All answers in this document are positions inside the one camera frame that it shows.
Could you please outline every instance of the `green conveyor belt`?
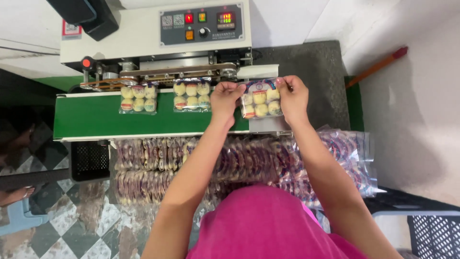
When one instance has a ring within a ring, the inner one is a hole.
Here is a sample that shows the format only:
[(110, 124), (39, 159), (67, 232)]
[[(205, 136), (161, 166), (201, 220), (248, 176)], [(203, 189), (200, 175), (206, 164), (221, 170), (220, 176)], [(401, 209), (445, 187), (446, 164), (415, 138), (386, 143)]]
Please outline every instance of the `green conveyor belt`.
[[(173, 93), (158, 94), (156, 115), (119, 114), (120, 96), (57, 98), (54, 139), (65, 137), (174, 134), (203, 132), (211, 120), (210, 112), (174, 112)], [(249, 130), (249, 121), (235, 111), (230, 130)]]

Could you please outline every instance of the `control panel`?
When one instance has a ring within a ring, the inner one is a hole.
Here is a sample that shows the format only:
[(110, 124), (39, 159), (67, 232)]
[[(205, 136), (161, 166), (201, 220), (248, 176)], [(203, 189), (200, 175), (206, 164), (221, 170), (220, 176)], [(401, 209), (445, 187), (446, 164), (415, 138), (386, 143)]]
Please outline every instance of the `control panel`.
[(160, 12), (160, 47), (244, 40), (243, 4)]

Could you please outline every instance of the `pink shirt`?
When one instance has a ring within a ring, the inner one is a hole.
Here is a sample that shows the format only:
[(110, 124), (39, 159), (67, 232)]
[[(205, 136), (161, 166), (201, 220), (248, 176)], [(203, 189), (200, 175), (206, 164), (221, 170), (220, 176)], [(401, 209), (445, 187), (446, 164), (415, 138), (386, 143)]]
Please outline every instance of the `pink shirt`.
[(269, 186), (233, 191), (206, 214), (188, 259), (364, 259), (337, 234), (327, 234), (299, 199)]

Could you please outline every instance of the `plastic bag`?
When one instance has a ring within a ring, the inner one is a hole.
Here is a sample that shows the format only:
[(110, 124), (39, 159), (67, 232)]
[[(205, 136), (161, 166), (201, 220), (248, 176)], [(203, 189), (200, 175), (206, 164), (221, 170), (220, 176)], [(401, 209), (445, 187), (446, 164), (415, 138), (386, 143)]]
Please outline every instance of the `plastic bag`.
[(183, 78), (174, 80), (175, 112), (210, 112), (210, 77)]
[(120, 114), (156, 114), (158, 81), (121, 88)]
[(240, 98), (243, 118), (265, 118), (283, 115), (276, 78), (238, 83), (238, 85), (242, 84), (246, 86), (246, 91)]

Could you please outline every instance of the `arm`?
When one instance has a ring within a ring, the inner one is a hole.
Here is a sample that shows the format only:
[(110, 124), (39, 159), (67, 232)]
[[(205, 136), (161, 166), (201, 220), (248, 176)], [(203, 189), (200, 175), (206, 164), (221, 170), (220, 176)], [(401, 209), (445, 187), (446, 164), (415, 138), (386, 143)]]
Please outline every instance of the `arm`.
[(299, 145), (309, 181), (334, 232), (369, 258), (402, 258), (380, 231), (351, 178), (310, 125), (306, 113), (308, 88), (300, 78), (288, 76), (280, 80), (280, 94), (282, 110)]
[(211, 94), (213, 116), (200, 142), (172, 180), (152, 226), (142, 259), (183, 259), (187, 255), (193, 214), (230, 127), (235, 123), (235, 101), (244, 87), (224, 82)]

